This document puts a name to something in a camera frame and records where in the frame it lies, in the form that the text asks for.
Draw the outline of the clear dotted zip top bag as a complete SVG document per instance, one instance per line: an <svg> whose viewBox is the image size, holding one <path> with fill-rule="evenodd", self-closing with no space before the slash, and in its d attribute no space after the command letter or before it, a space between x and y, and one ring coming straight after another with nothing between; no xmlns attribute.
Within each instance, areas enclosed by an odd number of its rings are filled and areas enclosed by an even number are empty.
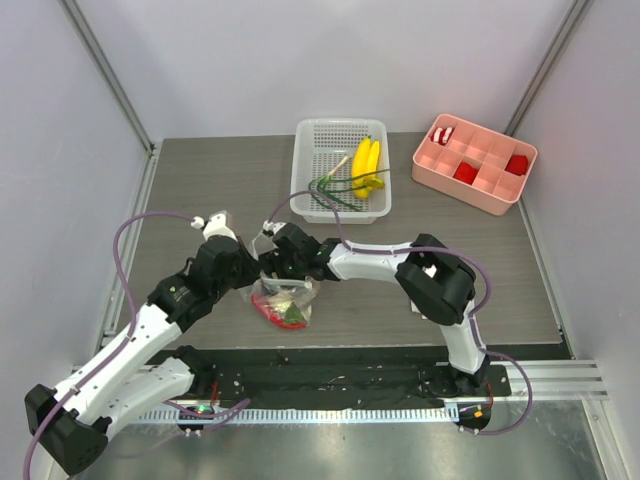
<svg viewBox="0 0 640 480"><path fill-rule="evenodd" d="M292 273L276 272L270 254L277 254L273 237L283 226L283 222L266 221L251 241L248 250L258 261L258 275L240 293L271 324L284 330L300 330L310 325L319 282L311 276L295 278Z"/></svg>

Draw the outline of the red fake chili pepper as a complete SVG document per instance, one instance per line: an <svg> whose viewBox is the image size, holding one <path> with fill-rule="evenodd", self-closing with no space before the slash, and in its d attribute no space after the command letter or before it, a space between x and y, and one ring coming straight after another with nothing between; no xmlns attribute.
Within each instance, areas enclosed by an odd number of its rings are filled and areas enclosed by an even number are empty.
<svg viewBox="0 0 640 480"><path fill-rule="evenodd" d="M297 330L308 326L302 311L293 302L277 302L272 306L269 298L254 294L251 296L251 303L265 319L278 328Z"/></svg>

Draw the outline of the green fake vegetable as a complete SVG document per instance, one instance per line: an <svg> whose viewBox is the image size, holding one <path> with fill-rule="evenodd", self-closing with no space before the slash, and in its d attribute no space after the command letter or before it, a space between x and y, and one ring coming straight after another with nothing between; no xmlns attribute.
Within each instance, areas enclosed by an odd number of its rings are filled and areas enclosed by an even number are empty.
<svg viewBox="0 0 640 480"><path fill-rule="evenodd" d="M384 188L374 190L367 199L359 199L352 192L352 163L354 155L340 155L338 161L314 175L308 182L312 198L322 209L329 210L330 203L343 212L364 212L375 193L387 187L384 176L388 168L378 166L377 174L384 181Z"/></svg>

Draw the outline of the yellow fake banana bunch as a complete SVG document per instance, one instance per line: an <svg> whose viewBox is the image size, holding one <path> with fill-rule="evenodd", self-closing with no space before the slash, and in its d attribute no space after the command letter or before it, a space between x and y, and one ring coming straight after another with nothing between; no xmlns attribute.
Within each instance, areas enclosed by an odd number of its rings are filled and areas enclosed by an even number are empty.
<svg viewBox="0 0 640 480"><path fill-rule="evenodd" d="M374 190L384 188L378 176L381 144L365 137L358 146L352 163L352 192L359 199L367 199Z"/></svg>

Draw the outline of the white fake radish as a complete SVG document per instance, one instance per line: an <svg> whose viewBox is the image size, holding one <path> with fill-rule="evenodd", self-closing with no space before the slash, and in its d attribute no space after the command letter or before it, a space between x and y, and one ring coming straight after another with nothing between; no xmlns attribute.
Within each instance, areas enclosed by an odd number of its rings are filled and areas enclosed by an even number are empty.
<svg viewBox="0 0 640 480"><path fill-rule="evenodd" d="M294 300L291 296L285 294L277 294L273 296L269 296L267 298L268 305L274 310L278 312L286 313L287 310L294 303Z"/></svg>

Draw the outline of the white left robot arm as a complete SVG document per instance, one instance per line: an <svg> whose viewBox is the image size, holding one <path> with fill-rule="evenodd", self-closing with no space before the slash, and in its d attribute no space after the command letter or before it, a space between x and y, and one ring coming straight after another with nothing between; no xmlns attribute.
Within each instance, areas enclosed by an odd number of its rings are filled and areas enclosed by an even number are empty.
<svg viewBox="0 0 640 480"><path fill-rule="evenodd" d="M87 469L125 421L146 408L210 391L214 368L183 346L157 369L134 374L167 344L207 316L231 289L251 285L259 262L244 244L214 235L178 273L161 280L129 326L80 370L56 387L42 384L25 396L29 432L68 475Z"/></svg>

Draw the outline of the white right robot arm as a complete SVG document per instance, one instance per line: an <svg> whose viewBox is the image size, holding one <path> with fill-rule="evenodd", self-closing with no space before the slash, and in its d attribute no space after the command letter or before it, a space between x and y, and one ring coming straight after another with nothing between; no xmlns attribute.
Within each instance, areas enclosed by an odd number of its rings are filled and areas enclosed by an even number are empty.
<svg viewBox="0 0 640 480"><path fill-rule="evenodd" d="M476 275L434 236L398 245L316 240L293 223L263 224L273 243L259 259L268 275L316 281L375 280L399 286L427 320L439 326L447 346L449 381L472 395L488 381L490 359L475 324Z"/></svg>

